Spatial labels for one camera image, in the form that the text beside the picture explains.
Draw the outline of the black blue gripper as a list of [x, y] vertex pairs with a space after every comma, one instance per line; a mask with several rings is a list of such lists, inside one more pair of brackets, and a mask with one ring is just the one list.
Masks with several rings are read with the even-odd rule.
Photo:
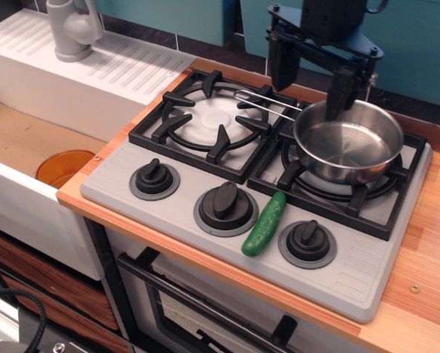
[[366, 14], [384, 9], [384, 1], [374, 8], [367, 1], [303, 1], [300, 9], [269, 6], [272, 22], [267, 41], [274, 88], [282, 91], [295, 83], [301, 59], [333, 73], [325, 120], [336, 120], [351, 108], [360, 84], [370, 84], [383, 57], [383, 50], [364, 35], [361, 25]]

